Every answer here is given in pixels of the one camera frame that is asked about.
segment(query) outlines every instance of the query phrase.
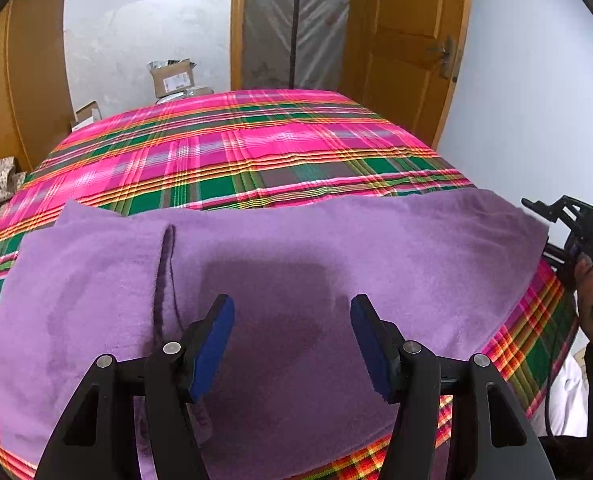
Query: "plaid bedspread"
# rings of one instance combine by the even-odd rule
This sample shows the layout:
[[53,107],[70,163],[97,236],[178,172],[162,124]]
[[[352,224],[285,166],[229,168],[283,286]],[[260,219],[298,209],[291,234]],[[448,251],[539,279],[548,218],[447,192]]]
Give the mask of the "plaid bedspread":
[[[471,183],[414,136],[333,92],[239,91],[135,110],[71,134],[30,174],[0,219],[0,292],[23,235],[49,226],[71,198],[129,215],[465,186]],[[542,262],[484,349],[528,416],[543,396],[553,339],[559,367],[575,333],[569,301]],[[441,403],[437,446],[451,427],[451,399]],[[299,478],[376,478],[387,444],[384,438]],[[36,469],[1,446],[0,462],[20,479]]]

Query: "purple towel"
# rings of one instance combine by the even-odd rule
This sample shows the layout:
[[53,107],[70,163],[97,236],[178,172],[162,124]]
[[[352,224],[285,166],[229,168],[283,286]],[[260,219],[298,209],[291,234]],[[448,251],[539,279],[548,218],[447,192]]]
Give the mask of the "purple towel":
[[[59,224],[108,215],[69,203]],[[175,226],[171,260],[180,322],[163,310],[164,336],[177,337],[218,293],[230,294],[237,308],[205,398],[214,434],[202,454],[213,480],[286,478],[391,431],[397,407],[374,393],[349,322],[355,294],[368,294],[406,338],[439,355],[468,358],[524,294],[547,239],[538,220],[476,189],[266,210],[166,209],[120,221],[138,230],[155,220]],[[66,270],[55,269],[50,282],[64,283]],[[50,313],[43,302],[21,296],[16,285],[15,294],[7,293],[12,277],[0,304],[9,310],[0,319],[0,437],[3,447],[35,462],[46,441],[34,441],[30,452],[11,447],[11,436],[23,434],[42,412],[26,404],[32,420],[16,420],[8,408],[12,386],[40,392],[55,385],[36,374],[15,384],[16,370],[43,355],[16,355],[6,345],[53,336],[45,332]],[[22,309],[32,311],[23,323],[13,315],[21,311],[21,297]],[[125,301],[120,307],[129,311]],[[85,308],[94,317],[98,305]],[[87,336],[125,344],[129,334]]]
[[58,418],[102,353],[152,352],[173,234],[120,218],[27,234],[0,298],[0,416],[8,450],[38,463]]

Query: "plastic sheet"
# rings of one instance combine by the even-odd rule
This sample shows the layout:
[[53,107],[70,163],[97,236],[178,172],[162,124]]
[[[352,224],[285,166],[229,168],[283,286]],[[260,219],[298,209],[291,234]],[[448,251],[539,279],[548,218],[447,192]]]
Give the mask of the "plastic sheet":
[[[245,0],[243,84],[287,88],[294,0]],[[336,90],[349,0],[301,0],[295,88]]]

